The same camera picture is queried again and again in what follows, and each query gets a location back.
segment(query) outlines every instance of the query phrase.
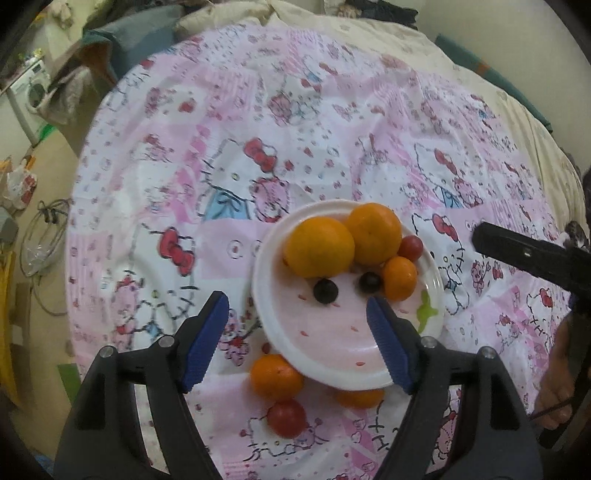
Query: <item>round plate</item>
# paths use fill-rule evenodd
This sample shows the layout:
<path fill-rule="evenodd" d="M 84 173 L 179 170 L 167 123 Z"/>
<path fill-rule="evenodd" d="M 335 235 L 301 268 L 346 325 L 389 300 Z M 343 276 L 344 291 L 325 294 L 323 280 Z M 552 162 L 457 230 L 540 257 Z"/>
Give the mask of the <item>round plate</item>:
<path fill-rule="evenodd" d="M 344 220 L 359 204 L 330 200 L 306 205 L 281 219 L 268 233 L 256 256 L 253 297 L 267 338 L 303 375 L 341 390 L 370 390 L 392 384 L 365 317 L 367 297 L 355 287 L 367 270 L 354 267 L 331 278 L 339 296 L 331 305 L 314 299 L 315 280 L 294 275 L 283 263 L 283 245 L 302 221 L 316 216 Z M 403 235 L 412 235 L 406 227 Z M 415 263 L 418 284 L 413 295 L 391 306 L 412 322 L 421 335 L 435 338 L 443 328 L 443 285 L 435 262 L 425 248 Z M 423 328 L 417 309 L 429 311 Z"/>

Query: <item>washing machine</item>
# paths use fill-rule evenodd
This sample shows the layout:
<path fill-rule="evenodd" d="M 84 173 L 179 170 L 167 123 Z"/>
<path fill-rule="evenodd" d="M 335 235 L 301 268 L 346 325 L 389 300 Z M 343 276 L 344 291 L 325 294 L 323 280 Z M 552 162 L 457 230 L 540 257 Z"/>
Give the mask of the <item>washing machine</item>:
<path fill-rule="evenodd" d="M 35 146 L 41 139 L 41 132 L 47 122 L 37 115 L 36 109 L 47 93 L 51 83 L 49 73 L 42 59 L 32 63 L 7 90 L 8 100 L 14 114 L 31 145 Z"/>

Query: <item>orange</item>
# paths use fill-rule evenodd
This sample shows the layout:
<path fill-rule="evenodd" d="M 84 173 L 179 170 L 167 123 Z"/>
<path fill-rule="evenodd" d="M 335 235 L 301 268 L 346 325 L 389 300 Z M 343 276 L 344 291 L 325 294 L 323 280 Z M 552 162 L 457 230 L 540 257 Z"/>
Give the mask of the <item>orange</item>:
<path fill-rule="evenodd" d="M 384 263 L 398 252 L 402 226 L 396 214 L 379 203 L 365 203 L 345 220 L 355 240 L 355 261 L 370 267 Z"/>
<path fill-rule="evenodd" d="M 382 279 L 389 300 L 406 300 L 417 286 L 417 267 L 408 258 L 392 257 L 382 269 Z"/>
<path fill-rule="evenodd" d="M 345 408 L 374 408 L 384 399 L 384 389 L 346 392 L 339 390 L 336 401 Z"/>
<path fill-rule="evenodd" d="M 266 400 L 285 401 L 304 388 L 304 376 L 281 355 L 265 355 L 251 368 L 251 385 Z"/>
<path fill-rule="evenodd" d="M 308 218 L 295 227 L 283 259 L 299 277 L 334 277 L 353 263 L 355 242 L 345 226 L 330 217 Z"/>

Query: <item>large orange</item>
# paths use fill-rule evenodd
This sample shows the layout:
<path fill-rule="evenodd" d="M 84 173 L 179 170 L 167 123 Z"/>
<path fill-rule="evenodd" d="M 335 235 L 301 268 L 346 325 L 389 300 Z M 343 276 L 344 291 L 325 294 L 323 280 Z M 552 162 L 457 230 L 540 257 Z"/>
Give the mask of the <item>large orange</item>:
<path fill-rule="evenodd" d="M 283 258 L 304 278 L 334 277 L 353 263 L 355 242 L 346 227 L 330 217 L 308 218 L 295 227 L 283 247 Z"/>
<path fill-rule="evenodd" d="M 264 355 L 251 368 L 251 385 L 266 400 L 285 401 L 304 388 L 304 376 L 281 355 Z"/>
<path fill-rule="evenodd" d="M 396 214 L 379 203 L 365 203 L 345 220 L 355 240 L 355 261 L 372 266 L 384 263 L 398 252 L 402 226 Z"/>
<path fill-rule="evenodd" d="M 408 258 L 392 257 L 382 269 L 382 279 L 389 300 L 406 300 L 417 286 L 417 267 Z"/>
<path fill-rule="evenodd" d="M 339 390 L 336 401 L 345 408 L 374 408 L 384 399 L 384 389 L 346 392 Z"/>

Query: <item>pink tablecloth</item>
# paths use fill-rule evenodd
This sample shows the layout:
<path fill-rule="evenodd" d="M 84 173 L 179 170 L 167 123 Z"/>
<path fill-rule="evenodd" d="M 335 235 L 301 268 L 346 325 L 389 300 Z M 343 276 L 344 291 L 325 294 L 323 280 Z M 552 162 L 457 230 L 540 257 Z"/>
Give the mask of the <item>pink tablecloth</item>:
<path fill-rule="evenodd" d="M 220 471 L 234 480 L 375 475 L 408 398 L 339 407 L 308 381 L 309 429 L 282 440 L 248 369 L 271 349 L 249 293 L 265 233 L 325 199 L 392 207 L 431 251 L 446 298 L 442 341 L 502 356 L 527 409 L 566 312 L 564 293 L 478 255 L 482 219 L 555 240 L 538 180 L 479 97 L 387 56 L 312 31 L 236 24 L 132 69 L 105 98 L 76 178 L 67 237 L 69 316 L 82 374 L 98 349 L 149 345 L 199 311 L 213 290 L 232 308 L 204 382 L 187 396 Z M 440 465 L 457 409 L 433 453 Z M 145 393 L 150 458 L 165 468 Z"/>

